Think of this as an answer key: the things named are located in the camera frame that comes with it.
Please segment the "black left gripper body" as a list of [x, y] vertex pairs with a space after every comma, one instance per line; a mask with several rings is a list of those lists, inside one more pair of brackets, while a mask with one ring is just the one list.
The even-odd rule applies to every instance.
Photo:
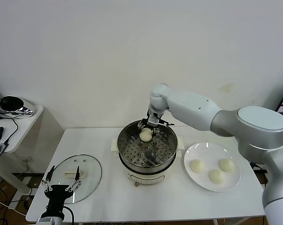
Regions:
[[51, 190], [44, 191], [45, 196], [49, 199], [46, 211], [61, 212], [65, 200], [70, 197], [70, 192], [67, 190], [68, 185], [51, 185], [51, 188]]

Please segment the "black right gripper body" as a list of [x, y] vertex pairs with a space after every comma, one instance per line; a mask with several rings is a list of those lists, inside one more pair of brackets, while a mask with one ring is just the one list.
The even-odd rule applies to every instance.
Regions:
[[162, 115], [162, 113], [148, 112], [145, 125], [152, 128], [157, 127]]

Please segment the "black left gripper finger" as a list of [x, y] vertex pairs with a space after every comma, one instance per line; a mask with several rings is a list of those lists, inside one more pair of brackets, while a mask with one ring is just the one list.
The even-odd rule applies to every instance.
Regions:
[[72, 185], [68, 186], [65, 191], [67, 192], [75, 192], [75, 190], [81, 185], [81, 178], [80, 178], [80, 167], [78, 166], [76, 169], [74, 182]]
[[51, 179], [52, 179], [52, 175], [53, 175], [54, 170], [55, 170], [55, 166], [53, 165], [52, 168], [47, 173], [45, 179], [42, 180], [42, 185], [45, 188], [45, 192], [52, 191], [50, 183], [51, 183]]

